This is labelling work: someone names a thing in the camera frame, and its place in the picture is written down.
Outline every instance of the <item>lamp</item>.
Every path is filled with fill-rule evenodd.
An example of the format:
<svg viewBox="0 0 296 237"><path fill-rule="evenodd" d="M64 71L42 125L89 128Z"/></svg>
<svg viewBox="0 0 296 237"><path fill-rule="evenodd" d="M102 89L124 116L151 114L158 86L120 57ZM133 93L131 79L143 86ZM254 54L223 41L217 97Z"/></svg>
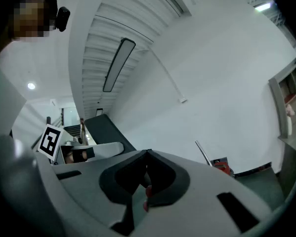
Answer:
<svg viewBox="0 0 296 237"><path fill-rule="evenodd" d="M97 109L96 110L96 117L99 116L99 115L102 115L103 114L103 109Z"/></svg>
<svg viewBox="0 0 296 237"><path fill-rule="evenodd" d="M271 3L268 2L268 3L265 3L265 4L262 4L260 6L255 7L255 9L257 11L263 11L263 10L269 9L270 7L271 7Z"/></svg>
<svg viewBox="0 0 296 237"><path fill-rule="evenodd" d="M103 87L104 92L112 91L120 71L122 70L126 60L130 56L135 46L136 43L134 41L127 38L122 39L107 73Z"/></svg>
<svg viewBox="0 0 296 237"><path fill-rule="evenodd" d="M36 86L32 82L30 82L29 84L27 84L27 87L29 89L35 89L36 88Z"/></svg>

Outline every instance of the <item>gray floor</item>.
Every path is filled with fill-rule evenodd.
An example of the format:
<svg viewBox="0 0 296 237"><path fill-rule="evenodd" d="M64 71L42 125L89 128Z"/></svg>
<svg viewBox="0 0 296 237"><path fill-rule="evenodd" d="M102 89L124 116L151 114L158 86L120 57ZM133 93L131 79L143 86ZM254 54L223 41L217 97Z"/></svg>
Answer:
<svg viewBox="0 0 296 237"><path fill-rule="evenodd" d="M285 201L281 186L271 167L248 176L238 177L236 180L258 194L272 210Z"/></svg>

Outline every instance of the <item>hair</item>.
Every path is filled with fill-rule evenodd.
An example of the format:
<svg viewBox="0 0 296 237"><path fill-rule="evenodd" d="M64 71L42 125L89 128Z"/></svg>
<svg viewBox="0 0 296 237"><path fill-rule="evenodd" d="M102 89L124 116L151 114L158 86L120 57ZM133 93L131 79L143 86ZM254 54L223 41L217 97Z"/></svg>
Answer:
<svg viewBox="0 0 296 237"><path fill-rule="evenodd" d="M43 0L44 10L43 10L43 26L38 27L38 36L43 37L44 32L49 31L49 27L53 26L55 29L55 19L57 17L58 5L57 0Z"/></svg>
<svg viewBox="0 0 296 237"><path fill-rule="evenodd" d="M48 15L49 19L55 19L58 12L58 4L57 0L44 0L44 2L47 4L49 11L46 13Z"/></svg>

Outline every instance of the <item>handrail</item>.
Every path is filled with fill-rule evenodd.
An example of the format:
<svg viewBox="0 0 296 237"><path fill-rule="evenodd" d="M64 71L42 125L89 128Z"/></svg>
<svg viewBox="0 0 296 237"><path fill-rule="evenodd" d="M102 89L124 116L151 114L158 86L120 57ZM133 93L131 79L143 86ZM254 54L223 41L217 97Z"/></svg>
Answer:
<svg viewBox="0 0 296 237"><path fill-rule="evenodd" d="M206 153L205 153L204 149L202 148L201 144L199 143L199 141L197 140L197 141L195 141L195 143L196 143L197 147L199 148L199 150L202 152L207 164L212 167L212 163L208 159L208 156L206 155Z"/></svg>
<svg viewBox="0 0 296 237"><path fill-rule="evenodd" d="M80 124L81 124L81 130L80 130L80 137L82 138L82 145L88 146L87 142L87 137L86 137L86 130L85 130L85 124L84 124L84 119L80 119Z"/></svg>
<svg viewBox="0 0 296 237"><path fill-rule="evenodd" d="M61 109L61 125L64 125L64 109Z"/></svg>
<svg viewBox="0 0 296 237"><path fill-rule="evenodd" d="M47 117L47 118L46 118L46 124L48 124L48 121L50 120L49 118L50 118L50 117ZM53 125L53 126L56 126L56 127L60 127L60 125L61 125L61 121L62 121L62 117L60 116L60 117L58 117L58 118L55 120L55 122L52 123L52 125ZM33 145L30 147L31 149L34 149L34 148L35 148L35 146L36 146L36 145L38 144L38 142L40 141L41 137L42 137L42 134L37 138L37 140L35 140L35 142L33 143Z"/></svg>

